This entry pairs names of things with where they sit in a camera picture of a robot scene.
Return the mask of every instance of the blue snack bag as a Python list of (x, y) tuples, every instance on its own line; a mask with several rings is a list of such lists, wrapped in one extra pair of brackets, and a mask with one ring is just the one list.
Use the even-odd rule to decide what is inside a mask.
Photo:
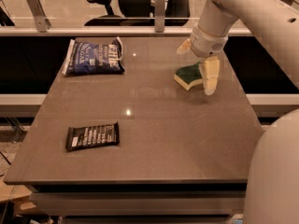
[(121, 59), (122, 42), (119, 37), (109, 45), (71, 40), (63, 74), (122, 74)]

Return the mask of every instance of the wooden desk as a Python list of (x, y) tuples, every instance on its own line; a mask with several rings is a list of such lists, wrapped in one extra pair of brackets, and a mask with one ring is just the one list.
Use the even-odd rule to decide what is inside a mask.
[[(201, 86), (185, 91), (177, 84), (176, 70), (198, 60), (191, 52), (176, 54), (185, 38), (123, 37), (124, 75), (59, 73), (5, 182), (35, 187), (36, 195), (107, 185), (246, 185), (262, 127), (224, 54), (213, 96), (205, 96)], [(117, 147), (64, 148), (69, 126), (115, 121)]]

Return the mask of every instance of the table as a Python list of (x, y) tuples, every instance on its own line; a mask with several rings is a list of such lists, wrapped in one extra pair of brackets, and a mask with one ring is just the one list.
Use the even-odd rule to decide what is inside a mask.
[[(112, 39), (78, 41), (108, 44)], [(65, 77), (60, 72), (5, 182), (34, 188), (32, 201), (49, 215), (197, 214), (201, 207), (186, 202), (206, 200), (200, 196), (205, 191), (215, 198), (222, 190), (230, 201), (222, 194), (219, 200), (230, 207), (213, 201), (206, 213), (239, 210), (263, 130), (224, 53), (214, 95), (205, 96), (202, 86), (185, 91), (177, 84), (176, 70), (198, 61), (192, 52), (176, 54), (185, 39), (122, 37), (123, 75)], [(118, 146), (66, 151), (68, 127), (115, 121)], [(183, 207), (173, 194), (183, 199)], [(150, 204), (140, 205), (141, 199)], [(157, 206), (161, 200), (167, 200), (166, 208)]]

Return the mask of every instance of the chip packet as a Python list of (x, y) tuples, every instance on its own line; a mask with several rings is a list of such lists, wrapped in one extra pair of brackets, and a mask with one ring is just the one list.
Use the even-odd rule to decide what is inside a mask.
[(119, 124), (68, 128), (65, 148), (74, 151), (90, 147), (115, 146), (120, 142)]
[(63, 74), (122, 74), (122, 52), (119, 37), (109, 45), (71, 40), (63, 64)]

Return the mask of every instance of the green sponge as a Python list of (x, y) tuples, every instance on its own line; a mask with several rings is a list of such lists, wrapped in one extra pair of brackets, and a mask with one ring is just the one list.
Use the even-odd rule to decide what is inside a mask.
[(181, 85), (186, 91), (191, 87), (203, 84), (202, 75), (199, 72), (198, 62), (193, 65), (181, 67), (175, 73), (175, 81)]

